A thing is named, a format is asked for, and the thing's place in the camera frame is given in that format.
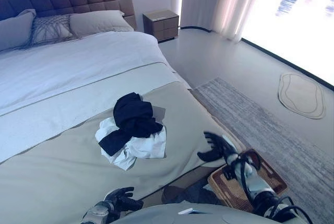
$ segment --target bed frame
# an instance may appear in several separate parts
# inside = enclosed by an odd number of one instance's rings
[[[137,29],[132,0],[0,0],[0,20],[15,17],[28,8],[34,8],[39,17],[121,10],[125,14],[124,19]]]

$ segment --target nightstand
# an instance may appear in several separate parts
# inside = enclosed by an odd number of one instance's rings
[[[153,35],[158,41],[171,39],[178,33],[178,15],[169,10],[144,13],[144,32]]]

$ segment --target window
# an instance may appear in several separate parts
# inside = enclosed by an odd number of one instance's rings
[[[256,0],[243,37],[334,85],[334,0]]]

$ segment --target pillow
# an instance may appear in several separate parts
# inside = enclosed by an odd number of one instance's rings
[[[134,29],[123,18],[119,10],[91,11],[83,14],[72,14],[70,26],[78,37],[98,32],[127,32]]]
[[[70,15],[55,15],[36,18],[32,25],[31,44],[56,43],[76,37],[69,27]]]
[[[35,9],[26,9],[16,17],[0,21],[0,51],[27,45],[35,16]]]

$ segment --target navy garment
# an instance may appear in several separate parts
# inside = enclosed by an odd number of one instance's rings
[[[119,98],[114,107],[114,119],[119,130],[105,136],[99,145],[113,156],[132,137],[148,138],[161,131],[162,125],[152,116],[152,104],[142,101],[139,94],[132,92]]]

